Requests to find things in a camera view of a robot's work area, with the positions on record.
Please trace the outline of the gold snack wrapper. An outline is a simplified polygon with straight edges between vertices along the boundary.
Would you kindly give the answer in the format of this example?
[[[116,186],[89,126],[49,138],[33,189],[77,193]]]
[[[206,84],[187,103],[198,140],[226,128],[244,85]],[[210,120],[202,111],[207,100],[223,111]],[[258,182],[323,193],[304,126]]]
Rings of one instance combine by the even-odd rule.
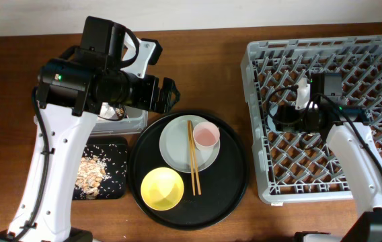
[[[118,117],[123,117],[126,114],[126,110],[123,107],[115,108],[115,112]]]

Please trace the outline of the white paper napkin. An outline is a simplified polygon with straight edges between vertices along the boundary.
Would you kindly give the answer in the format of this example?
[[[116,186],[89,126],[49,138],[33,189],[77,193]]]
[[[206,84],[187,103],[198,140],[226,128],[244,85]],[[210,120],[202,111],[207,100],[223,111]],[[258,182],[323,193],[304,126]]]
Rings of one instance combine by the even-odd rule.
[[[104,118],[104,119],[108,119],[108,120],[117,120],[118,119],[116,109],[109,106],[107,103],[102,104],[99,117]]]

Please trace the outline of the pink plastic cup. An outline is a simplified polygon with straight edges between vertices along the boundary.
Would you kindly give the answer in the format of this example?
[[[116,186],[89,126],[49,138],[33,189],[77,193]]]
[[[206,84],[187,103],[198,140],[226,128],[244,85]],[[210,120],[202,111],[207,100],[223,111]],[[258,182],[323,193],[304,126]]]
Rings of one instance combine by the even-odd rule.
[[[193,130],[194,144],[199,150],[213,149],[220,140],[219,128],[212,122],[200,122]]]

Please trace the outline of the wooden chopstick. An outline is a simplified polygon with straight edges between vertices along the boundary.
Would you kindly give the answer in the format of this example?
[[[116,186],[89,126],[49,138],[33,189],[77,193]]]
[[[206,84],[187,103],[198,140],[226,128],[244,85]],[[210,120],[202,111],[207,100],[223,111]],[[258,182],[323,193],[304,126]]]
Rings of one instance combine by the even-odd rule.
[[[190,173],[191,173],[191,181],[192,181],[192,193],[193,196],[196,195],[195,184],[194,184],[194,162],[193,162],[193,154],[192,154],[192,137],[191,137],[191,121],[187,121],[188,127],[188,146],[189,146],[189,157],[190,157]]]
[[[200,178],[198,173],[198,164],[196,159],[196,148],[194,144],[194,138],[193,138],[193,129],[192,129],[192,122],[191,122],[191,137],[192,137],[192,154],[193,154],[193,162],[194,162],[194,184],[195,184],[195,191],[196,195],[201,195],[201,187],[200,187]]]

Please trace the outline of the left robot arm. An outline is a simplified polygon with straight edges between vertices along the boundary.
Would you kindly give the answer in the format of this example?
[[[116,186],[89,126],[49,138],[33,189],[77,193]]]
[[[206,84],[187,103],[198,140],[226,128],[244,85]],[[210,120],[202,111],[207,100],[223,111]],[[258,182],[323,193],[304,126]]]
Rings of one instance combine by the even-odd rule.
[[[24,194],[0,241],[92,241],[71,226],[81,156],[103,104],[168,113],[180,93],[172,79],[147,74],[160,43],[89,16],[81,42],[50,59],[32,91],[37,136]]]

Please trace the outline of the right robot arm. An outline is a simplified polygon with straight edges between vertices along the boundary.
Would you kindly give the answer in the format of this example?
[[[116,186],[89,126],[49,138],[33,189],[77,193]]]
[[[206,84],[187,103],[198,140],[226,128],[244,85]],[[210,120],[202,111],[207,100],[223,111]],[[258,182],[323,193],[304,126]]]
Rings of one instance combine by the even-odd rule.
[[[341,241],[382,241],[382,157],[365,111],[323,102],[316,109],[280,106],[270,119],[279,131],[318,132],[340,163],[358,210]]]

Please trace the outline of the grey round plate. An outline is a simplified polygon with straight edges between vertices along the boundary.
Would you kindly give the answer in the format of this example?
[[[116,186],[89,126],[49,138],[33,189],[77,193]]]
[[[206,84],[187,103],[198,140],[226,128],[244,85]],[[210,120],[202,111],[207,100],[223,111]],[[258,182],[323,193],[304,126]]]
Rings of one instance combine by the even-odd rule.
[[[206,119],[195,115],[184,115],[168,122],[159,139],[159,150],[164,161],[176,171],[190,173],[190,155],[188,140],[188,121],[193,127]],[[219,141],[209,150],[196,149],[198,170],[203,171],[211,166],[218,157],[221,148]]]

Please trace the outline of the yellow plastic bowl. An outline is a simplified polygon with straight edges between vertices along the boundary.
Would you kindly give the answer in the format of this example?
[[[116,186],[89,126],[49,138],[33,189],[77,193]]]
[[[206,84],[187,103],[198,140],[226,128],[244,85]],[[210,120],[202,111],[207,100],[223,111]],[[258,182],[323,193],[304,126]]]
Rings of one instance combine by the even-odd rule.
[[[184,194],[184,183],[178,172],[167,167],[151,170],[142,180],[141,197],[153,210],[166,211],[176,206]]]

